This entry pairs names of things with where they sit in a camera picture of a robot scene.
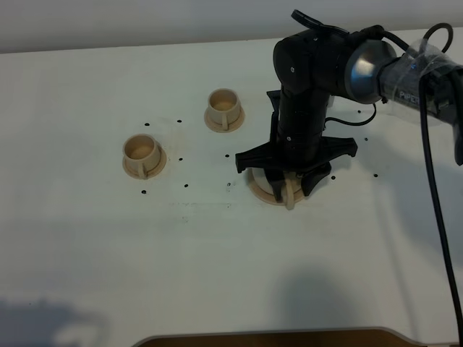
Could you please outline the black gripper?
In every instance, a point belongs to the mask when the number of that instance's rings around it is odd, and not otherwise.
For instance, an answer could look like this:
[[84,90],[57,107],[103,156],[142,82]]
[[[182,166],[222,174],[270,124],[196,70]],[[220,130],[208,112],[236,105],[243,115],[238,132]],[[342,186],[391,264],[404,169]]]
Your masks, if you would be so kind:
[[[331,161],[343,155],[354,157],[357,149],[357,143],[351,137],[313,137],[301,143],[279,140],[237,153],[235,163],[240,173],[247,168],[296,173],[301,176],[304,196],[309,197],[318,183],[331,173]],[[266,173],[277,202],[283,202],[283,172]]]

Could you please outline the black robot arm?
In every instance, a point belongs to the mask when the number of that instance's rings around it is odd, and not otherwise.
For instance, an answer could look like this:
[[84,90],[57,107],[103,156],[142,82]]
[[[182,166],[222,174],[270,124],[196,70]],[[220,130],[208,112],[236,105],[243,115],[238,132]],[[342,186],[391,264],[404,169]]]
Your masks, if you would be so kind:
[[381,26],[354,33],[320,26],[280,40],[273,66],[281,83],[267,143],[235,156],[238,171],[260,168],[277,202],[286,174],[309,195],[331,172],[331,161],[355,156],[352,138],[323,135],[328,102],[395,101],[450,124],[454,157],[462,163],[462,67],[426,40],[409,46]]

